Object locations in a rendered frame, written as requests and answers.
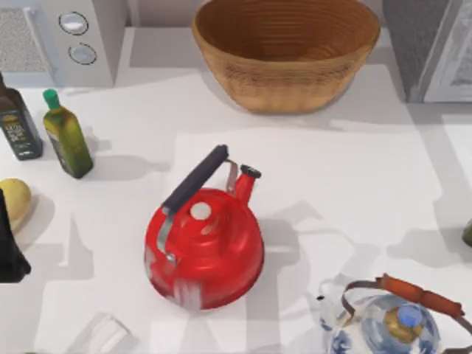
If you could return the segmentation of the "red kettle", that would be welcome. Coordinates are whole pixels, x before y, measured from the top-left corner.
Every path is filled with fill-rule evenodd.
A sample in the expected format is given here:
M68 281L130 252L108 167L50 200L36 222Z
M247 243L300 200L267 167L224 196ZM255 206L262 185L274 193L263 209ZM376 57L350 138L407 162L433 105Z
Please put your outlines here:
M257 281L265 249L249 208L261 173L216 145L155 211L144 263L155 290L194 310L228 305Z

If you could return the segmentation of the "woven brown basket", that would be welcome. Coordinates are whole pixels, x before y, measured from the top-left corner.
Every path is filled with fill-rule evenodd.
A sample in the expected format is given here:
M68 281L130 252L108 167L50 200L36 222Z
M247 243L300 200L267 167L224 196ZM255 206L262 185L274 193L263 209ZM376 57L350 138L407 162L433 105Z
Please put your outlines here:
M258 114L326 106L365 64L380 31L359 0L208 0L192 20L218 84Z

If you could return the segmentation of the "green oil bottle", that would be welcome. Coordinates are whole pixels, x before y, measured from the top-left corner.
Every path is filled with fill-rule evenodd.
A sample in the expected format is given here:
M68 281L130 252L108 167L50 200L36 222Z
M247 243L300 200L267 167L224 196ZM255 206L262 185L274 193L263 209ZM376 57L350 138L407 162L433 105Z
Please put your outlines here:
M81 179L94 163L78 118L62 106L56 90L44 90L43 98L48 106L43 124L58 161L67 174Z

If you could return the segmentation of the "round microwave knob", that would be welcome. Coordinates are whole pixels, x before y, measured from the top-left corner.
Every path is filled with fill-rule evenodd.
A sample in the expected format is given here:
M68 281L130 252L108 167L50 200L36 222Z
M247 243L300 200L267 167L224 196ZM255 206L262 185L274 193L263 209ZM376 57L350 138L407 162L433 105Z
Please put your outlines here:
M88 66L97 60L97 52L88 44L79 43L70 46L68 49L69 57L77 64Z
M60 28L69 35L83 35L89 29L87 18L78 12L69 12L59 15Z

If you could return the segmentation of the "clear glass cup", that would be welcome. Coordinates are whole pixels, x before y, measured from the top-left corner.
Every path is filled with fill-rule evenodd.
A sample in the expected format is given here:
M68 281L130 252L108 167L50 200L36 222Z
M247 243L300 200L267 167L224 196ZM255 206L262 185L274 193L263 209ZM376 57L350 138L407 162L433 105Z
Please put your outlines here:
M136 338L115 316L97 313L67 347L65 354L129 354Z

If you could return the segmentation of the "white and blue teapot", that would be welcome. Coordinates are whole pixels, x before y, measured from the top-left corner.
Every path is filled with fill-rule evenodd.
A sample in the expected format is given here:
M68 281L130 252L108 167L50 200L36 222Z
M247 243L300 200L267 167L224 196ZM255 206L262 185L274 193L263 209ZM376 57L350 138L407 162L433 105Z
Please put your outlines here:
M317 299L326 354L472 354L472 345L445 348L432 316L449 316L472 335L461 304L404 280L326 280Z

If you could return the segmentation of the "yellow fruit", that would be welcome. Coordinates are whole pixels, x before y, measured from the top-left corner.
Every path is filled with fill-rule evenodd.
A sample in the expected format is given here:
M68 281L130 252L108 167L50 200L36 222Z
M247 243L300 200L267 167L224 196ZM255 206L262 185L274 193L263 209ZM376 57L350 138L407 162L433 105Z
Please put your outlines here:
M18 178L6 178L0 181L4 193L10 227L16 232L22 225L32 204L32 192L28 184Z

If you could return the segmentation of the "pale microwave oven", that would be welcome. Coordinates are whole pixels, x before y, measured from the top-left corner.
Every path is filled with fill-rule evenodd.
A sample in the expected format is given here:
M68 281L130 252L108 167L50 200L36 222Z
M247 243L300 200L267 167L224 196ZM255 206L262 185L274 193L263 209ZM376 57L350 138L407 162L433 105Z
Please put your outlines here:
M69 35L59 15L78 12L88 20L83 35ZM0 72L8 86L112 87L119 68L127 0L0 0ZM97 60L75 63L68 53L79 43L92 46Z

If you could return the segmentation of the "dark oil bottle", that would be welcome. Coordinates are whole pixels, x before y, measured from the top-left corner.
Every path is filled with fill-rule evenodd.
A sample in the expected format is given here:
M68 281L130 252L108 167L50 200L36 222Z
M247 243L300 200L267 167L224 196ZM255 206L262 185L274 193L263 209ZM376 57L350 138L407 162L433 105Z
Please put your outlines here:
M1 72L0 129L19 161L42 157L43 142L23 97L5 85Z

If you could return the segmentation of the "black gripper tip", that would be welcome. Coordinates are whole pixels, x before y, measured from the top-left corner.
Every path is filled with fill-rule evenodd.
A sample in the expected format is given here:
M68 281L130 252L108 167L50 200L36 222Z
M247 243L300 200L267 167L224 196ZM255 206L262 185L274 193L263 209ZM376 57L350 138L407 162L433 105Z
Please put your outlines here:
M0 283L20 283L31 270L31 265L14 239L4 193L0 188Z

